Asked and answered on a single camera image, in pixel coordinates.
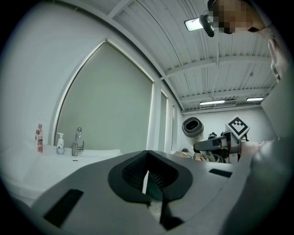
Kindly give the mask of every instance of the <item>faucet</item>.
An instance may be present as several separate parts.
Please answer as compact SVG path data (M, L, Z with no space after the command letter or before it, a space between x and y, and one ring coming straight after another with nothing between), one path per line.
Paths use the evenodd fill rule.
M75 133L75 139L74 139L74 143L73 143L73 151L72 151L72 156L76 157L78 155L78 150L84 150L84 145L85 145L85 141L83 140L83 146L82 147L78 147L78 138L82 138L82 128L78 127L77 131Z

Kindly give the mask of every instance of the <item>corrugated metal ceiling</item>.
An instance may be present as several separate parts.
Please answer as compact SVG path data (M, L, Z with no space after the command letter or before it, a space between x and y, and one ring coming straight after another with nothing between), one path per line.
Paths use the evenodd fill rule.
M108 15L140 42L164 71L163 79L183 110L197 110L200 101L220 98L244 105L241 100L264 95L275 83L267 40L259 33L216 32L210 38L203 29L186 29L186 20L207 10L203 0L84 2ZM230 93L221 97L221 92L227 91Z

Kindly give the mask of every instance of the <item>ceiling light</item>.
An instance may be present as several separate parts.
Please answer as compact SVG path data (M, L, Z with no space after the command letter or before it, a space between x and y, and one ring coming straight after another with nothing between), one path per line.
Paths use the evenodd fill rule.
M189 31L197 30L203 28L199 22L199 18L185 21L185 25Z
M261 100L263 100L263 97L247 98L246 101L261 101Z
M212 105L212 104L221 104L225 103L225 101L208 101L208 102L201 102L200 105Z

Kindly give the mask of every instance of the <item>person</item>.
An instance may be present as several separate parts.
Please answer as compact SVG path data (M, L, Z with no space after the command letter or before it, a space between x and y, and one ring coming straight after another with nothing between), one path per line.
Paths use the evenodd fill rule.
M289 66L290 55L271 20L252 0L204 0L212 12L214 22L226 34L238 32L259 33L268 39L271 69L277 82L283 78Z

